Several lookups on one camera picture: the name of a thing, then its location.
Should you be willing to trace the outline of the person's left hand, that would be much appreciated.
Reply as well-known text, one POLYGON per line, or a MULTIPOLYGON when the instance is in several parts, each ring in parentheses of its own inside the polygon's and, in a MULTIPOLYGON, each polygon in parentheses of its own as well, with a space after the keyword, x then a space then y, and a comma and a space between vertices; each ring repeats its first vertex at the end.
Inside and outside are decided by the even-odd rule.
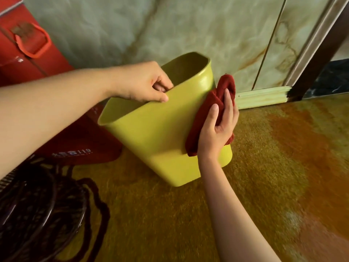
POLYGON ((156 61, 110 67, 106 70, 108 97, 142 102, 147 91, 168 92, 174 84, 156 61))

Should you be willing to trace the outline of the person's right hand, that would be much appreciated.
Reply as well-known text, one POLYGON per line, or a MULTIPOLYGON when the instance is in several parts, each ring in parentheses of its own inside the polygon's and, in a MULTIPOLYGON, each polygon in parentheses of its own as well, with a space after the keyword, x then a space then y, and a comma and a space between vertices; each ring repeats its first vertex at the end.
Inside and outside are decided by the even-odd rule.
POLYGON ((204 125, 201 129, 197 152, 200 163, 218 161, 221 149, 233 134, 233 130, 230 129, 232 100, 228 89, 225 90, 224 94, 225 109, 221 123, 216 125, 214 129, 204 129, 204 125))

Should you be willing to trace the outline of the dark red cloth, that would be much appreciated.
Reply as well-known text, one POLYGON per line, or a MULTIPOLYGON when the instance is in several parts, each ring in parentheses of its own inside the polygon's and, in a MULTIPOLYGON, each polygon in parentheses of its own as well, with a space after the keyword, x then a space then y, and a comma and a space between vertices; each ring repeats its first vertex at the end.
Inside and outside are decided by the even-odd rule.
POLYGON ((185 142, 185 149, 189 157, 197 156, 200 132, 206 121, 208 112, 213 104, 217 104, 219 107, 219 114, 216 120, 216 125, 219 125, 221 123, 225 109, 224 92, 226 89, 229 90, 232 104, 233 106, 235 106, 236 86, 234 78, 229 74, 222 75, 218 81, 217 87, 207 93, 203 104, 200 106, 195 115, 194 123, 185 142))

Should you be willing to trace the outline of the yellow-green plastic bin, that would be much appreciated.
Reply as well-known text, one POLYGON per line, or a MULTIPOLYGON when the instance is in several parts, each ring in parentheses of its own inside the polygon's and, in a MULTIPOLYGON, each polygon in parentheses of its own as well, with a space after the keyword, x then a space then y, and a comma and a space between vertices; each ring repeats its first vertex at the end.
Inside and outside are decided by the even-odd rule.
POLYGON ((165 103, 110 98, 98 125, 170 185, 200 178, 197 156, 189 157, 185 142, 195 115, 215 87, 211 59, 197 52, 181 55, 162 66, 174 88, 165 103))

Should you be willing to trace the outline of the person's left forearm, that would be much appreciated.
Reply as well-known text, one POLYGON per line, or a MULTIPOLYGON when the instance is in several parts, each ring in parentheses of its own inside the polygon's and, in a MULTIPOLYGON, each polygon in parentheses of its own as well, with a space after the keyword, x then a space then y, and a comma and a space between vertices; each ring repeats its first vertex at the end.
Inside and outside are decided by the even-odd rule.
POLYGON ((0 179, 109 96, 106 69, 0 88, 0 179))

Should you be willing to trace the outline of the person's right forearm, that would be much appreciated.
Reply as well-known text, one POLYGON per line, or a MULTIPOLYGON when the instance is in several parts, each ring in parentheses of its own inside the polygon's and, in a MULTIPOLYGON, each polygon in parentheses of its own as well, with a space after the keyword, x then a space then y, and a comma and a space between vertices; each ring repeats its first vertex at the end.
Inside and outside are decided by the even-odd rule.
POLYGON ((198 156, 221 262, 281 262, 229 184, 217 158, 198 156))

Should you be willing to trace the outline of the light green baseboard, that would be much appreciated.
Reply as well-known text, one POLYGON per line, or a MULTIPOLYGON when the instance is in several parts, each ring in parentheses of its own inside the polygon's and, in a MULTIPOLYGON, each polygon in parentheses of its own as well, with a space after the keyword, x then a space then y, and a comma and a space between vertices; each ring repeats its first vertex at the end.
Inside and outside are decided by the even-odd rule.
POLYGON ((286 103, 291 86, 280 86, 237 93, 235 104, 239 110, 286 103))

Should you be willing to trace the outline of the red box with white print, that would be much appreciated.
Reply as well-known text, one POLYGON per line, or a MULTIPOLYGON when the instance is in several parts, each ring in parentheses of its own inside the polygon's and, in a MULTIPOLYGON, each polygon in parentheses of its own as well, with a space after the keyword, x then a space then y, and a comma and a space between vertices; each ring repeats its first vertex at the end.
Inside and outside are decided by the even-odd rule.
POLYGON ((97 104, 34 154, 61 166, 107 163, 118 159, 123 145, 97 121, 104 106, 97 104))

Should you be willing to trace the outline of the silver metal trim strip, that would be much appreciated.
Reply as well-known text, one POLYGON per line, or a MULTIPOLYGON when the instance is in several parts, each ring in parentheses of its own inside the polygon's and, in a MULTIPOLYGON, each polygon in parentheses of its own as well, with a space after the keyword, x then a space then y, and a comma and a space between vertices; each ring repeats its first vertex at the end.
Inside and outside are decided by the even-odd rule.
POLYGON ((349 0, 329 0, 283 86, 294 86, 348 3, 349 0))

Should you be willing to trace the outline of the red metal cabinet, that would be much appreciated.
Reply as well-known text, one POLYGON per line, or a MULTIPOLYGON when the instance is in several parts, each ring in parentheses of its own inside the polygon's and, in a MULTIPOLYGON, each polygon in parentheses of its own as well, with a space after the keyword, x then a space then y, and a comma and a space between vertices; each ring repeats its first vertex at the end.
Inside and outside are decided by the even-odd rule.
POLYGON ((29 58, 19 50, 14 34, 21 36, 31 53, 36 53, 46 43, 45 36, 29 23, 40 26, 24 0, 0 0, 0 87, 74 70, 53 42, 38 59, 29 58))

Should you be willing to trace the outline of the dark brown door frame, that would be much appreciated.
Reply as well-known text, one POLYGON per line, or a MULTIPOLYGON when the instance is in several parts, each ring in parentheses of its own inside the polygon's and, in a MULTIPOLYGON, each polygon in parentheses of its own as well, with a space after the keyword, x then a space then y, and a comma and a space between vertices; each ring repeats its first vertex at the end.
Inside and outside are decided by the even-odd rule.
POLYGON ((334 25, 329 29, 325 39, 312 56, 305 70, 287 94, 287 102, 297 102, 313 85, 323 68, 330 62, 339 50, 344 40, 349 36, 349 2, 346 4, 334 25))

